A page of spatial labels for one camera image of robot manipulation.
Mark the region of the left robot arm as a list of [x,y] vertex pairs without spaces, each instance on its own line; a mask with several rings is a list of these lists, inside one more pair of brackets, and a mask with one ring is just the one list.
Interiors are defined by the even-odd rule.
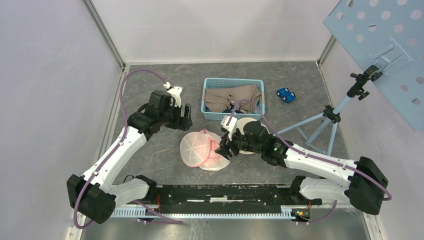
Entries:
[[134,200],[153,203],[157,190],[154,181],[136,177],[114,185],[118,173],[134,153],[144,146],[161,127],[187,131],[192,125],[191,106],[182,106],[181,86],[167,91],[155,90],[148,103],[131,114],[112,146],[81,176],[71,175],[67,182],[70,206],[92,222],[102,224],[113,211]]

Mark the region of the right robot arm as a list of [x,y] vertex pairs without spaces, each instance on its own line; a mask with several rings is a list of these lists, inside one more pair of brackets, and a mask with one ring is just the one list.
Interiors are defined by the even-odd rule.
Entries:
[[388,179],[368,157],[351,160],[309,151],[272,135],[258,120],[239,129],[235,117],[226,117],[221,121],[221,130],[224,135],[215,152],[227,160],[242,151],[251,152],[259,154],[269,165],[317,175],[318,179],[295,177],[288,191],[295,204],[317,199],[341,201],[364,213],[378,215],[382,203],[392,199],[387,190]]

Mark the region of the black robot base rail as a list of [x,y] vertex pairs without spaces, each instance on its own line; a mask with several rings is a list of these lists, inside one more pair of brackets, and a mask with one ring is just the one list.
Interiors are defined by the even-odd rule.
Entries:
[[155,185],[142,198],[161,214],[276,214],[282,206],[320,206],[284,184]]

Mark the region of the white mesh laundry bag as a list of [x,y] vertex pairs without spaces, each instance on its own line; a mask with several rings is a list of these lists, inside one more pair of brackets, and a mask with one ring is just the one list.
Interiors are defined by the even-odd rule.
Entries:
[[230,161],[215,152],[221,137],[207,129],[187,133],[181,140],[179,152],[185,165],[205,171],[217,172],[226,168]]

